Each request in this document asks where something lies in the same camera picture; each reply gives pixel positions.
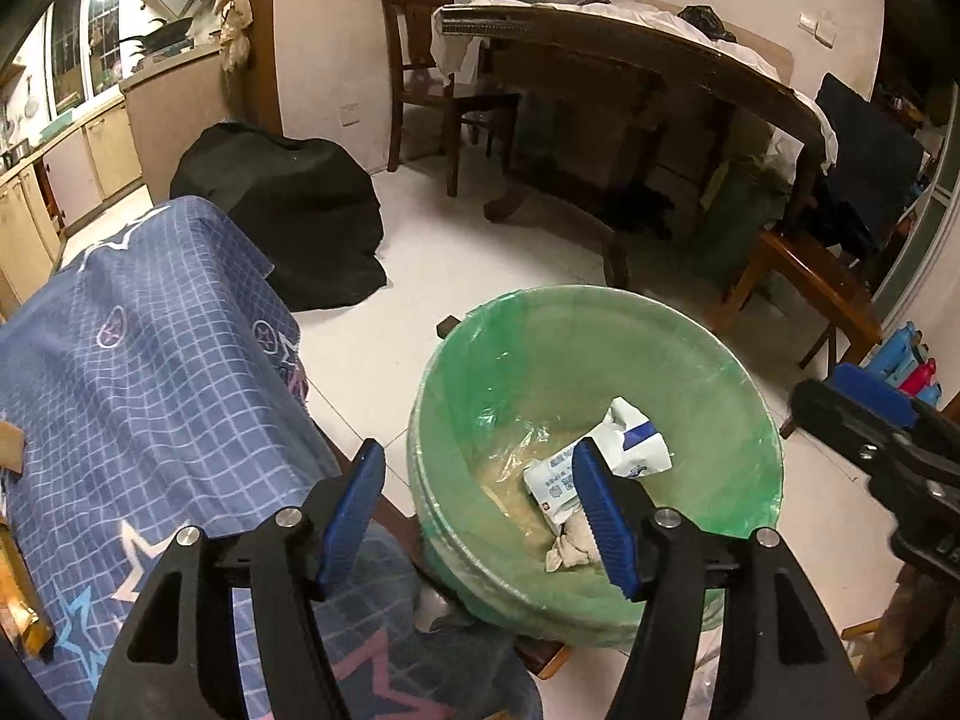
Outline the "kitchen window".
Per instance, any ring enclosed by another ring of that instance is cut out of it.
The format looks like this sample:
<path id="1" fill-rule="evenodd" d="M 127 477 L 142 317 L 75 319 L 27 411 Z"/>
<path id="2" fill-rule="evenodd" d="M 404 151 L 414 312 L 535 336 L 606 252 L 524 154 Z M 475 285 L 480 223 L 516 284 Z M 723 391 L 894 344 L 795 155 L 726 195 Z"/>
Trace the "kitchen window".
<path id="1" fill-rule="evenodd" d="M 46 28 L 52 110 L 99 98 L 121 81 L 121 0 L 55 0 Z"/>

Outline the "tan sponge block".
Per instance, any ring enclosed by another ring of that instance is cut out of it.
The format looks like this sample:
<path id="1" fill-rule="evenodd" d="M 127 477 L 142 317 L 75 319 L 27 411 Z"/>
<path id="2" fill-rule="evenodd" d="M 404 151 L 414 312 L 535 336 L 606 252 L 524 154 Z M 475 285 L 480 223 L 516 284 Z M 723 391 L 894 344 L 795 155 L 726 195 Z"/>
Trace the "tan sponge block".
<path id="1" fill-rule="evenodd" d="M 25 433 L 9 422 L 0 422 L 0 468 L 15 475 L 23 473 Z"/>

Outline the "blue and red bottles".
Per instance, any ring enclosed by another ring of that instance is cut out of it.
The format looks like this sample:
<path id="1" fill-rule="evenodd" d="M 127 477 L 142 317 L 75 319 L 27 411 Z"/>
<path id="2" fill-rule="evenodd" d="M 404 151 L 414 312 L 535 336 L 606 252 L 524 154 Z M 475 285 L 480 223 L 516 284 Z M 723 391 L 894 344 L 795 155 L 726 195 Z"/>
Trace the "blue and red bottles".
<path id="1" fill-rule="evenodd" d="M 929 406 L 942 400 L 942 385 L 937 382 L 937 361 L 924 343 L 923 332 L 908 320 L 897 328 L 866 364 L 874 379 L 918 398 Z"/>

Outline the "black wok on stove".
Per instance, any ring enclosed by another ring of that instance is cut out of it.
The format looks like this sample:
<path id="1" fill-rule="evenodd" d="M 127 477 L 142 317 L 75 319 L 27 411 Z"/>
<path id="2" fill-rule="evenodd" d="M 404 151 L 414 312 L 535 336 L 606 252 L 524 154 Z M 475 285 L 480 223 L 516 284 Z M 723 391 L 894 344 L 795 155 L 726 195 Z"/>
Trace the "black wok on stove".
<path id="1" fill-rule="evenodd" d="M 122 37 L 121 43 L 135 44 L 140 54 L 153 54 L 183 41 L 191 26 L 190 18 L 179 18 L 179 20 L 167 21 L 146 34 Z"/>

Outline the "wooden chair near bin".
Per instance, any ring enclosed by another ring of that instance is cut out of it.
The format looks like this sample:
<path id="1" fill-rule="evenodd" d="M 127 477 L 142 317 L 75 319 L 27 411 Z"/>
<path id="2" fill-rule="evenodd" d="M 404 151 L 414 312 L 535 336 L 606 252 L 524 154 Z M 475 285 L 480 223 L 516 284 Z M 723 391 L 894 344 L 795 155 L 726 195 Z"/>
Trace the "wooden chair near bin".
<path id="1" fill-rule="evenodd" d="M 827 348 L 828 374 L 833 374 L 840 364 L 861 364 L 882 340 L 871 294 L 856 273 L 814 239 L 786 238 L 775 231 L 760 231 L 755 236 L 745 270 L 729 296 L 709 314 L 708 327 L 715 333 L 724 332 L 770 273 L 786 278 L 827 321 L 800 360 L 800 369 Z"/>

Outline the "dark wooden dining table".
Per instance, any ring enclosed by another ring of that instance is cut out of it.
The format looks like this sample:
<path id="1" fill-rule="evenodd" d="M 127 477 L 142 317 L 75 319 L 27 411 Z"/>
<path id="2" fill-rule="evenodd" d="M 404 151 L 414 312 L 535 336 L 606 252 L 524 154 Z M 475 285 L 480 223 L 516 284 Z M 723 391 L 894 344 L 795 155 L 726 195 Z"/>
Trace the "dark wooden dining table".
<path id="1" fill-rule="evenodd" d="M 605 279 L 608 286 L 625 289 L 630 271 L 620 238 L 625 232 L 647 231 L 664 219 L 652 208 L 652 192 L 646 181 L 652 171 L 654 149 L 662 142 L 670 121 L 670 91 L 697 89 L 726 106 L 740 106 L 675 73 L 661 75 L 562 47 L 480 39 L 485 43 L 480 50 L 480 73 L 487 82 L 506 93 L 519 94 L 524 101 L 539 94 L 565 114 L 551 126 L 550 146 L 544 156 L 532 161 L 511 156 L 505 169 L 508 190 L 483 206 L 483 215 L 490 223 L 506 221 L 523 204 L 524 188 L 535 188 L 571 203 L 612 229 L 612 239 L 604 249 Z M 583 110 L 597 117 L 605 135 L 612 138 L 613 176 L 604 185 L 588 181 L 560 164 L 558 137 L 573 128 L 569 117 Z M 820 174 L 820 156 L 803 143 L 797 168 L 800 186 L 791 192 L 794 199 L 809 190 Z"/>

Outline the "green-lined trash bin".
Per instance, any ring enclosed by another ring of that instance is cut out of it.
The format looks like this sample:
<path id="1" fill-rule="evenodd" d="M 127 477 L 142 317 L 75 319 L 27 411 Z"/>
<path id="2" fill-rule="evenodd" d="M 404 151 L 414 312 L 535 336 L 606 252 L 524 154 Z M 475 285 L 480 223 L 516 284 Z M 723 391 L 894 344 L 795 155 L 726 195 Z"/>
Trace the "green-lined trash bin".
<path id="1" fill-rule="evenodd" d="M 621 647 L 656 569 L 651 517 L 774 527 L 778 426 L 731 349 L 680 310 L 567 284 L 469 312 L 428 362 L 407 433 L 423 553 L 473 616 Z"/>

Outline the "blue star-pattern tablecloth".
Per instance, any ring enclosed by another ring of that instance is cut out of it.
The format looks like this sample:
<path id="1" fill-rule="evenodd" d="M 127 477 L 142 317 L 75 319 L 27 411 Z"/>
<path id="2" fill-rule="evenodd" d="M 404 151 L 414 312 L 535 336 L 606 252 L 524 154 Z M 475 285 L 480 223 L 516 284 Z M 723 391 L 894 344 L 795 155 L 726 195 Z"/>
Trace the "blue star-pattern tablecloth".
<path id="1" fill-rule="evenodd" d="M 26 663 L 86 718 L 151 569 L 187 525 L 260 525 L 340 472 L 306 410 L 299 327 L 267 259 L 199 197 L 151 208 L 2 325 L 2 421 L 25 434 L 5 514 L 55 629 Z M 423 587 L 371 522 L 352 577 L 314 606 L 355 718 L 542 718 L 512 637 L 416 632 Z"/>

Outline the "kitchen base cabinets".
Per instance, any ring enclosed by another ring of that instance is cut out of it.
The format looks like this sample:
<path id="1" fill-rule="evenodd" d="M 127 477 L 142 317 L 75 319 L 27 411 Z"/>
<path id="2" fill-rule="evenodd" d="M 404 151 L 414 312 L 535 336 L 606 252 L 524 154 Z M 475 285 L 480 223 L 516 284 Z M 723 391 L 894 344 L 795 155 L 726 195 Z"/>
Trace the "kitchen base cabinets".
<path id="1" fill-rule="evenodd" d="M 220 53 L 194 47 L 133 73 L 106 104 L 2 176 L 2 317 L 52 277 L 68 236 L 127 193 L 166 199 L 181 156 L 229 114 Z"/>

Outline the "yellow snack packet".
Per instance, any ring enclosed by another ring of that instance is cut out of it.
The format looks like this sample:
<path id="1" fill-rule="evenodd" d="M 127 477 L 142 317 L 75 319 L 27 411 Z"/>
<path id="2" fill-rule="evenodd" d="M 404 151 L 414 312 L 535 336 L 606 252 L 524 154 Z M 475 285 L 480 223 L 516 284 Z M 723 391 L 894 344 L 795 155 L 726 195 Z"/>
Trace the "yellow snack packet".
<path id="1" fill-rule="evenodd" d="M 2 522 L 0 532 L 2 629 L 18 653 L 41 658 L 53 640 L 52 622 L 7 522 Z"/>

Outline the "black bag on floor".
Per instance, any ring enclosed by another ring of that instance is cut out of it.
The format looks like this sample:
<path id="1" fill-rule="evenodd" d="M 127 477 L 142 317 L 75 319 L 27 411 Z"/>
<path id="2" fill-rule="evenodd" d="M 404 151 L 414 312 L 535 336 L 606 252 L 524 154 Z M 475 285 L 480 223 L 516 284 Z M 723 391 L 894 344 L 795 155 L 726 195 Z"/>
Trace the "black bag on floor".
<path id="1" fill-rule="evenodd" d="M 220 122 L 181 156 L 169 195 L 226 213 L 267 257 L 268 282 L 293 312 L 352 307 L 387 284 L 373 179 L 334 142 Z"/>

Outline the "wooden chair by wall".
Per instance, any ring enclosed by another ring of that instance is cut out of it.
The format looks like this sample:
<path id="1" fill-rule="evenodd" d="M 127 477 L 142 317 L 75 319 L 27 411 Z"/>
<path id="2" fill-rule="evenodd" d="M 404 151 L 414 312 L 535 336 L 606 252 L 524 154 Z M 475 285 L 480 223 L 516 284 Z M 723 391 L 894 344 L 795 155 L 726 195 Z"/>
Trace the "wooden chair by wall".
<path id="1" fill-rule="evenodd" d="M 409 106 L 438 110 L 443 117 L 441 154 L 446 158 L 446 190 L 459 192 L 462 130 L 488 132 L 487 154 L 501 142 L 501 167 L 508 169 L 514 145 L 521 96 L 490 85 L 462 85 L 452 71 L 439 68 L 433 57 L 433 16 L 454 0 L 381 0 L 386 31 L 391 126 L 387 171 L 400 164 L 404 112 Z"/>

